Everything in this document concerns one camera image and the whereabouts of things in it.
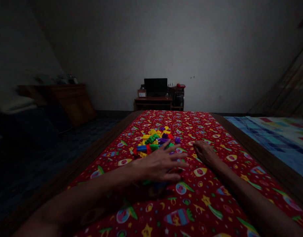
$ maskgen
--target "white wall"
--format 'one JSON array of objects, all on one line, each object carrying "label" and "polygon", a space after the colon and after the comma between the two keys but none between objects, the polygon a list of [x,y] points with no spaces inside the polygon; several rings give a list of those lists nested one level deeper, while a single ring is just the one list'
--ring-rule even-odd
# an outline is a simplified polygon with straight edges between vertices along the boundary
[{"label": "white wall", "polygon": [[63,73],[25,0],[0,1],[0,87],[36,84],[36,74]]},{"label": "white wall", "polygon": [[98,110],[132,110],[143,78],[186,85],[185,110],[247,112],[303,47],[303,1],[32,0],[63,69]]}]

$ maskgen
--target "wooden dresser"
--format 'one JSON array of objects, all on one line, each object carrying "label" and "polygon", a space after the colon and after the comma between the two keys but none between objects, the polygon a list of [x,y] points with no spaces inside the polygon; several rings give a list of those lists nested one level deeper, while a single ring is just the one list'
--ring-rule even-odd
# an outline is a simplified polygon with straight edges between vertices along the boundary
[{"label": "wooden dresser", "polygon": [[48,104],[60,104],[76,127],[97,116],[85,84],[36,86],[36,89]]}]

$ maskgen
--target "green toy block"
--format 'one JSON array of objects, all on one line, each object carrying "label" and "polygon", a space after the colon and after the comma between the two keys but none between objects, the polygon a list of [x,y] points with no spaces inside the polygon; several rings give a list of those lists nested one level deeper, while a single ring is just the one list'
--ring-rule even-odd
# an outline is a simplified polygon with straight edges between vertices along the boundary
[{"label": "green toy block", "polygon": [[159,138],[159,136],[157,134],[154,134],[153,136],[150,136],[146,142],[145,142],[145,145],[147,144],[152,144],[157,138]]},{"label": "green toy block", "polygon": [[169,145],[166,146],[166,149],[168,149],[169,147],[174,146],[174,144],[170,143]]},{"label": "green toy block", "polygon": [[152,151],[158,150],[159,146],[157,144],[150,144],[150,149]]}]

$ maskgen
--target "computer monitor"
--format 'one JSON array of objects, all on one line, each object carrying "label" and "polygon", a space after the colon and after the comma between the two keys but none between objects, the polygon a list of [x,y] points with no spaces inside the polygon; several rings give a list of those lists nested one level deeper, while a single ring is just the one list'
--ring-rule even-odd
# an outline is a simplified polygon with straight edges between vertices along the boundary
[{"label": "computer monitor", "polygon": [[165,96],[168,88],[167,78],[145,78],[147,96]]}]

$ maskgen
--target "curtain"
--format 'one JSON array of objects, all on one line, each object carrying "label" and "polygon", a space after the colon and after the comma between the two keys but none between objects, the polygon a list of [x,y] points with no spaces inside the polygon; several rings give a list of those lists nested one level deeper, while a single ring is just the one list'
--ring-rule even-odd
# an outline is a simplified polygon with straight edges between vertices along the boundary
[{"label": "curtain", "polygon": [[273,117],[303,118],[303,50],[283,77],[250,111]]}]

